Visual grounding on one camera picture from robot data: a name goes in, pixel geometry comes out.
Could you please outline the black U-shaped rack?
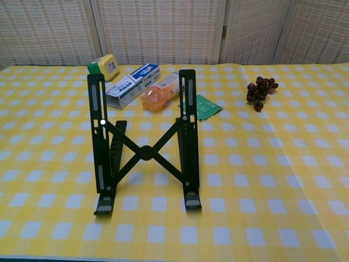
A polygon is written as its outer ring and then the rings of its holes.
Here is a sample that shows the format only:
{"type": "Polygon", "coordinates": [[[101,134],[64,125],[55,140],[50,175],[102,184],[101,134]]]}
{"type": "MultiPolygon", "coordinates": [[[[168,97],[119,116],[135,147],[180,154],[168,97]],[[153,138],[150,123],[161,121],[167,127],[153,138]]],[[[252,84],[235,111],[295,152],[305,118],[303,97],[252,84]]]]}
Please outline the black U-shaped rack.
{"type": "Polygon", "coordinates": [[[200,210],[200,172],[197,127],[196,72],[179,71],[180,116],[153,145],[136,145],[125,134],[127,121],[111,123],[107,118],[105,79],[103,74],[87,75],[89,114],[94,159],[94,172],[99,195],[94,215],[111,215],[117,185],[140,161],[159,163],[183,186],[186,210],[200,210]],[[177,169],[160,150],[177,135],[180,168],[177,169]]]}

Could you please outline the orange drink plastic bottle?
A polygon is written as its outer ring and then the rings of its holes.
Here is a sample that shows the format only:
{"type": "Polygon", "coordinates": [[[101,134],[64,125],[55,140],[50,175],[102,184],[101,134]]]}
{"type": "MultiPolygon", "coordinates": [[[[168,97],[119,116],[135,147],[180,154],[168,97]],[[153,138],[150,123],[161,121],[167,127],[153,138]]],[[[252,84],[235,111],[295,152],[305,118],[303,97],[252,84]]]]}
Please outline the orange drink plastic bottle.
{"type": "Polygon", "coordinates": [[[166,103],[179,94],[179,72],[173,72],[147,87],[141,93],[142,106],[145,110],[155,112],[163,108],[166,103]]]}

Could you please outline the green foil packet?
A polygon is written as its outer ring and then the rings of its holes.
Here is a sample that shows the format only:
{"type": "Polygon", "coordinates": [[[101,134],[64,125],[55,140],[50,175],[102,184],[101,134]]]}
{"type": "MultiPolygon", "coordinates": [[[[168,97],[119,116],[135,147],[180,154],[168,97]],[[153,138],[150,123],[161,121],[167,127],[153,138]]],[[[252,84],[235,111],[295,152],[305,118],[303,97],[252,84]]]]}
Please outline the green foil packet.
{"type": "Polygon", "coordinates": [[[197,119],[202,122],[222,110],[222,107],[211,102],[202,95],[196,96],[197,119]]]}

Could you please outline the blue white toothpaste box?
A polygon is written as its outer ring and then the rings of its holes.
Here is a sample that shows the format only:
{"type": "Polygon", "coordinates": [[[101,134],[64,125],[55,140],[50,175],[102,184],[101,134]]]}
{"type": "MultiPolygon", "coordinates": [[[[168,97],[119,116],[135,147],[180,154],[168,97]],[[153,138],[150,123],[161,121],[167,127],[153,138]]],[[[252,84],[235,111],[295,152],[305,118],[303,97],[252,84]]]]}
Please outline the blue white toothpaste box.
{"type": "Polygon", "coordinates": [[[125,76],[106,91],[106,104],[123,109],[160,78],[160,65],[147,63],[125,76]]]}

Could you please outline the yellow green lidded container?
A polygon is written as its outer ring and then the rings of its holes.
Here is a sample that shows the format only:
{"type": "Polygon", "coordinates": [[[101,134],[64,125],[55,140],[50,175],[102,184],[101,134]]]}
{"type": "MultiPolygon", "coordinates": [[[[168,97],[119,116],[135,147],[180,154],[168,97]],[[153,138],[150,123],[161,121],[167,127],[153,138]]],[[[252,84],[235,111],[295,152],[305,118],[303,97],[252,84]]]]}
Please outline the yellow green lidded container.
{"type": "Polygon", "coordinates": [[[87,66],[87,70],[90,74],[103,74],[105,81],[112,80],[119,73],[117,60],[112,53],[96,58],[87,66]]]}

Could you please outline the dark red grape bunch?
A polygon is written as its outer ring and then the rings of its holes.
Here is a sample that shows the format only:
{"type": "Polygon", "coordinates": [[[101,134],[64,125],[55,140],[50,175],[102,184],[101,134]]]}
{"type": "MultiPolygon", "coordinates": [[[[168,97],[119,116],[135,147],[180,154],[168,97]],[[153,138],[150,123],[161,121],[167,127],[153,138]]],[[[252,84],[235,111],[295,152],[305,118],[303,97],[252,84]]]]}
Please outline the dark red grape bunch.
{"type": "Polygon", "coordinates": [[[247,85],[246,101],[253,105],[256,112],[261,112],[267,95],[273,94],[278,87],[279,84],[275,82],[274,78],[268,79],[258,76],[255,82],[247,85]]]}

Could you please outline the woven folding screen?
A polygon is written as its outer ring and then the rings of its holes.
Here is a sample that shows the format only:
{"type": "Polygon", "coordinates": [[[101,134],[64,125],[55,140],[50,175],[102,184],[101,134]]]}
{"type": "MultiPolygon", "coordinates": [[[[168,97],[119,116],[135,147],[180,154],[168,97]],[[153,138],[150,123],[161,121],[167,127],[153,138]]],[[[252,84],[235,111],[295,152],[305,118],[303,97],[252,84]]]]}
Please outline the woven folding screen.
{"type": "Polygon", "coordinates": [[[110,53],[119,64],[349,63],[349,0],[0,0],[0,70],[110,53]]]}

